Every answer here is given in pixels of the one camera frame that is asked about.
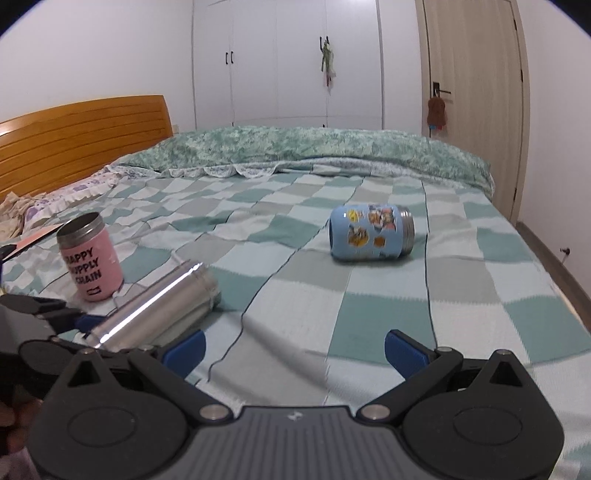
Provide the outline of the purple floral pillow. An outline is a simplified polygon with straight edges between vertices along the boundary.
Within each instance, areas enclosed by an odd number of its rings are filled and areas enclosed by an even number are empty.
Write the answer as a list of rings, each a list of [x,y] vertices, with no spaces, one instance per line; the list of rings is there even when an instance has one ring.
[[[119,167],[105,167],[82,180],[37,195],[24,214],[23,230],[40,227],[64,210],[108,193],[127,177]]]

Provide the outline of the wooden headboard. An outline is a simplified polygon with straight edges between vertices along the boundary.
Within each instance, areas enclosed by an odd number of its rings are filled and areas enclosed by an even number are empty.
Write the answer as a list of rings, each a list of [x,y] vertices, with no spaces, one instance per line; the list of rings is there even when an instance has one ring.
[[[1,123],[1,195],[52,192],[173,135],[164,97],[77,102]]]

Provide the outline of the blue cartoon sticker cup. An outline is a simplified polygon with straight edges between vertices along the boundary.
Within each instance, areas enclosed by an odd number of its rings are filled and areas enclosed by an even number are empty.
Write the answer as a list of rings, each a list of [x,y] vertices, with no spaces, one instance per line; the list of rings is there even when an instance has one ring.
[[[329,247],[339,261],[391,260],[408,256],[415,244],[415,222],[406,207],[345,205],[329,216]]]

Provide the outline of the pink steel cup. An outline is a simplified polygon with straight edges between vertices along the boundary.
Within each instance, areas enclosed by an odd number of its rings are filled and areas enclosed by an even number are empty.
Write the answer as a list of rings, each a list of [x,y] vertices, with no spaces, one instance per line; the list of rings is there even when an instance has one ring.
[[[80,215],[56,234],[60,254],[84,301],[99,302],[123,284],[123,273],[106,225],[98,212]]]

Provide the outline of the beige wooden door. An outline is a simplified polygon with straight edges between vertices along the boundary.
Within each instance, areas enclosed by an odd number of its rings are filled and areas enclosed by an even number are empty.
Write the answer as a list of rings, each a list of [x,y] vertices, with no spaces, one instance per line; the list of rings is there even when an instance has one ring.
[[[433,83],[447,124],[423,129],[485,160],[495,182],[494,206],[518,220],[530,134],[530,82],[524,31],[515,1],[419,1],[416,4],[422,96]]]

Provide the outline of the checkered green white blanket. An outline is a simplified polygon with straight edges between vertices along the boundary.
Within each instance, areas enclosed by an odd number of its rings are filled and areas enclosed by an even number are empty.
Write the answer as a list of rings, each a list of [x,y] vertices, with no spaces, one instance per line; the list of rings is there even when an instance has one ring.
[[[404,205],[416,243],[401,260],[345,263],[329,251],[329,215]],[[401,382],[385,338],[399,329],[469,358],[513,351],[565,432],[556,479],[590,475],[590,336],[541,262],[485,195],[415,178],[152,178],[119,184],[61,214],[96,211],[124,282],[95,304],[108,314],[187,260],[221,287],[204,361],[188,375],[237,413],[276,406],[283,425],[250,417],[184,459],[183,479],[402,479],[392,436],[355,432],[332,414]],[[308,407],[332,414],[310,423]]]

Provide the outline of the green floral duvet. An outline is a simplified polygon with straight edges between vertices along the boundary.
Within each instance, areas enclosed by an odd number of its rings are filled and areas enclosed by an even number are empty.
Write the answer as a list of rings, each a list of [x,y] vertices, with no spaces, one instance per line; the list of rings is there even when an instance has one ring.
[[[143,177],[245,178],[287,171],[409,176],[495,192],[489,164],[447,143],[394,130],[235,126],[177,134],[115,160],[111,169]]]

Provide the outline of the hanging dried herb bundle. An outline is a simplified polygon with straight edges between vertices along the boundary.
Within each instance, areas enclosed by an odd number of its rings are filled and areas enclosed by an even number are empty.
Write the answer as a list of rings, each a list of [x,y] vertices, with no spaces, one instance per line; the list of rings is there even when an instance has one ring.
[[[320,51],[322,54],[321,72],[325,78],[325,87],[331,89],[335,77],[334,52],[332,52],[332,45],[329,42],[328,36],[320,37],[318,41],[320,41]]]

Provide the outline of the white wardrobe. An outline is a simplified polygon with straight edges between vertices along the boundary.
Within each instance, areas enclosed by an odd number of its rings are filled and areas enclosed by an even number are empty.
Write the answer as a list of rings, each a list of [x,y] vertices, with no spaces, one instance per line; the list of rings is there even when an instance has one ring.
[[[197,128],[382,128],[376,2],[196,1],[192,27]],[[325,36],[331,89],[321,72]]]

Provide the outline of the beige crumpled cloth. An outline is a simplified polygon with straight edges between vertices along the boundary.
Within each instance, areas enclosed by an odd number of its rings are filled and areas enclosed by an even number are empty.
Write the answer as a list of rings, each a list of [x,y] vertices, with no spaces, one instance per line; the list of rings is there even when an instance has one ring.
[[[35,205],[36,196],[9,192],[0,205],[0,241],[18,237],[24,228],[26,212]]]

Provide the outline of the silver steel cup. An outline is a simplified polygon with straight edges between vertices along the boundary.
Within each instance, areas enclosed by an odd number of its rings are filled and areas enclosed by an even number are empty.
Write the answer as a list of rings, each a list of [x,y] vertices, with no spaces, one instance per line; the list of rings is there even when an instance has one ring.
[[[164,345],[202,322],[220,300],[207,265],[186,261],[106,317],[84,342],[110,352]]]

